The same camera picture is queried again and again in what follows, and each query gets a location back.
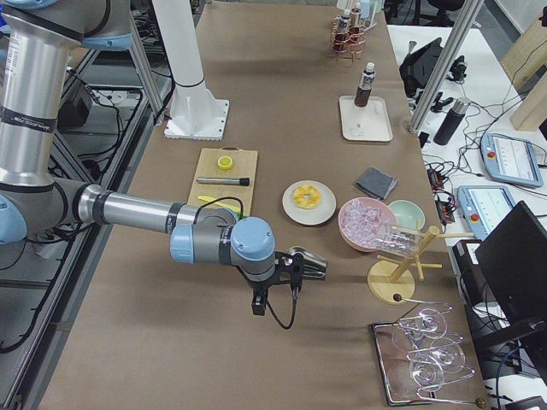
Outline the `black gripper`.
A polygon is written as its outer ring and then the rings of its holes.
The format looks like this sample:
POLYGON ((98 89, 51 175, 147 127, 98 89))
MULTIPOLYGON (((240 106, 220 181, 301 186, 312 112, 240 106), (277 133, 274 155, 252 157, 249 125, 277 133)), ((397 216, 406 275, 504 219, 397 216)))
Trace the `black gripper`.
POLYGON ((303 257, 275 251, 273 261, 267 263, 264 272, 252 273, 242 267, 241 274, 253 289, 252 313, 263 316, 266 313, 268 291, 272 286, 290 285, 292 299, 294 302, 297 300, 303 284, 303 257))

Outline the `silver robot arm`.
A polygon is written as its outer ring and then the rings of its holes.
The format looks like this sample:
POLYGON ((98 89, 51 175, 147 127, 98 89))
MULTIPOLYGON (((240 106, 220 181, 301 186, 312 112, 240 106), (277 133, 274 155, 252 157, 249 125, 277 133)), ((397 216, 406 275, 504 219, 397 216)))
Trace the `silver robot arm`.
POLYGON ((266 221, 226 208, 128 196, 49 173, 69 53, 81 46, 128 49, 129 2, 7 1, 2 14, 10 30, 1 96, 2 243, 71 222, 158 231, 169 235, 177 261, 236 267, 253 291, 256 315, 270 310, 272 286, 287 284, 298 298, 303 256, 277 251, 266 221))

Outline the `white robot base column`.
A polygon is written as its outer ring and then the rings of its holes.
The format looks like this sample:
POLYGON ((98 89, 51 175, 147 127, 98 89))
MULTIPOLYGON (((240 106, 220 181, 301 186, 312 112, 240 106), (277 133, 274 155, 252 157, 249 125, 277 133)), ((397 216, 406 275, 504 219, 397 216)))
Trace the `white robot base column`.
POLYGON ((222 140, 229 102, 208 89, 188 1, 158 0, 152 3, 174 80, 168 138, 222 140))

